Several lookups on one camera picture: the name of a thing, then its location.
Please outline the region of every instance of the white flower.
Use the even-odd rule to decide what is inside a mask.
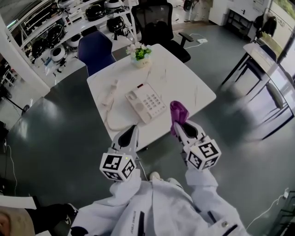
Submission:
[[[132,51],[133,51],[133,50],[131,49],[131,47],[127,47],[127,50],[126,50],[126,53],[127,53],[127,54],[132,53]]]
[[[141,44],[140,42],[136,42],[136,43],[135,43],[135,47],[136,47],[136,48],[140,48],[141,46],[142,46],[142,44]]]

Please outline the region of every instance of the hand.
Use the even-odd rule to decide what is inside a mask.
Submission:
[[[10,221],[9,218],[0,213],[0,233],[3,236],[10,236]]]

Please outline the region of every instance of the white telephone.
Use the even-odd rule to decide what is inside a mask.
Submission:
[[[167,110],[166,105],[148,83],[137,86],[125,96],[146,124]]]

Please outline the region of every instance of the blue chair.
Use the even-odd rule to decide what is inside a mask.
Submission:
[[[112,42],[96,31],[79,41],[78,58],[87,66],[88,76],[116,62],[112,56]]]

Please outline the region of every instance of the mesh chair back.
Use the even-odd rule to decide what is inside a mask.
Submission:
[[[148,2],[132,8],[132,15],[140,28],[144,44],[153,45],[173,38],[172,10],[170,3],[162,1],[158,4]]]

